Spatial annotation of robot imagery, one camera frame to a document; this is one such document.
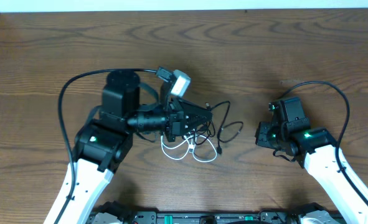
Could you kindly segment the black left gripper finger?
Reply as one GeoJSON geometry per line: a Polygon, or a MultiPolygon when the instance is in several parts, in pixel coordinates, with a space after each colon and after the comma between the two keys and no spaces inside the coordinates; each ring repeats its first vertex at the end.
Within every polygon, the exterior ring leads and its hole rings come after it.
{"type": "Polygon", "coordinates": [[[184,123],[184,129],[182,135],[191,135],[193,131],[199,131],[200,133],[206,132],[209,129],[211,121],[212,118],[183,118],[182,122],[184,123]]]}
{"type": "Polygon", "coordinates": [[[183,99],[180,99],[180,105],[183,108],[184,114],[190,118],[212,119],[212,112],[206,108],[183,99]]]}

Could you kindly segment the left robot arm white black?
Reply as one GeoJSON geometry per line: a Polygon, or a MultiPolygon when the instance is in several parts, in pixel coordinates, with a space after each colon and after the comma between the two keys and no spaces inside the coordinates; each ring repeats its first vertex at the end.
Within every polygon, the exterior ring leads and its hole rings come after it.
{"type": "Polygon", "coordinates": [[[163,80],[157,92],[140,80],[140,68],[105,69],[101,104],[94,107],[70,145],[58,110],[69,164],[46,223],[85,223],[133,145],[133,136],[160,133],[169,142],[194,133],[212,112],[182,99],[191,79],[179,70],[150,70],[163,80]]]}

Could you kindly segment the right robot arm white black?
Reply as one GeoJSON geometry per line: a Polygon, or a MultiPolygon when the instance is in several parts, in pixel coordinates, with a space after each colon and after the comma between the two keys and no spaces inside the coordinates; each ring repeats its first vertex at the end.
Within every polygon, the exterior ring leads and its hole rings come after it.
{"type": "Polygon", "coordinates": [[[271,121],[260,122],[256,145],[297,162],[328,194],[347,223],[368,223],[368,188],[326,128],[312,128],[298,97],[269,103],[271,121]]]}

